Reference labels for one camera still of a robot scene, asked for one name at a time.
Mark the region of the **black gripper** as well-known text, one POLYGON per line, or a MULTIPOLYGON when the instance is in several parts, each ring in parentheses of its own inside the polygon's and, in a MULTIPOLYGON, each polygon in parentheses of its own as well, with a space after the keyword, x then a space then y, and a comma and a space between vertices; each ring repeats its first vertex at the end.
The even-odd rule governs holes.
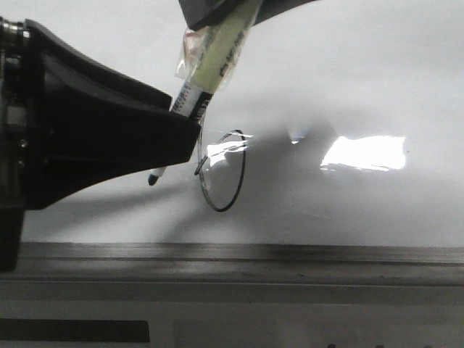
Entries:
POLYGON ((81 54, 38 22, 1 18, 1 271, 25 212, 96 183, 187 162, 199 126, 171 97, 81 54))

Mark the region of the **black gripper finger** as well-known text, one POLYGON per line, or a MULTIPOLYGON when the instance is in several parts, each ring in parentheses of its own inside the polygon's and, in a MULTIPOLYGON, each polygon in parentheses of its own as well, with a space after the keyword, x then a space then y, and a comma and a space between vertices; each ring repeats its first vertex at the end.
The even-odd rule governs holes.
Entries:
MULTIPOLYGON (((263 1, 257 13, 256 24, 287 12, 293 8, 308 4, 312 0, 268 0, 263 1)), ((244 1, 233 0, 179 0, 184 19, 189 29, 198 30, 223 20, 244 1)))

